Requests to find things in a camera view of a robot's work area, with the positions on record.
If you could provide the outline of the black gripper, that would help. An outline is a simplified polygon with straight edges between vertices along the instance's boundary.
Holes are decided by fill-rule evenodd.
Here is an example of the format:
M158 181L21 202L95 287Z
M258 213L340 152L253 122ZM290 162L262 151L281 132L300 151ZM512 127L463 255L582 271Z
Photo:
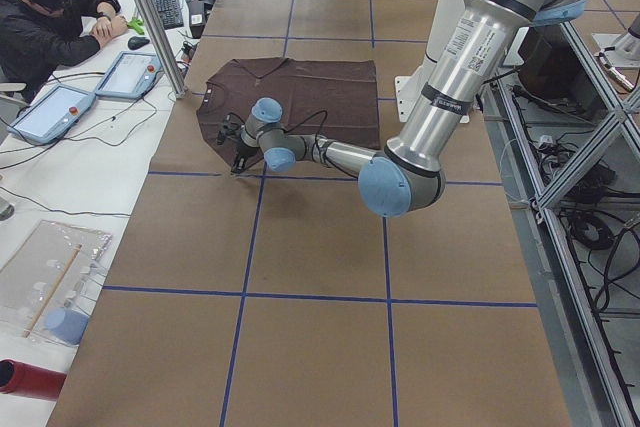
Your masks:
M245 143L242 139L236 142L236 156L232 164L232 172L244 172L247 160L258 153L258 148Z

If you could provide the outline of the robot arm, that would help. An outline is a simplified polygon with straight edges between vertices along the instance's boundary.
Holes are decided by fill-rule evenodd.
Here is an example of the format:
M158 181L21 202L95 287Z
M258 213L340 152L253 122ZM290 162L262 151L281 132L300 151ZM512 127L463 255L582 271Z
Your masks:
M441 55L433 68L420 73L424 83L409 117L383 150L319 134L292 135L281 123L281 105L261 98L236 131L231 170L243 172L256 154L262 154L274 172L312 161L357 177L363 202L382 217L430 206L445 189L441 152L518 31L573 20L583 13L586 1L459 0L462 9L448 19L449 39Z

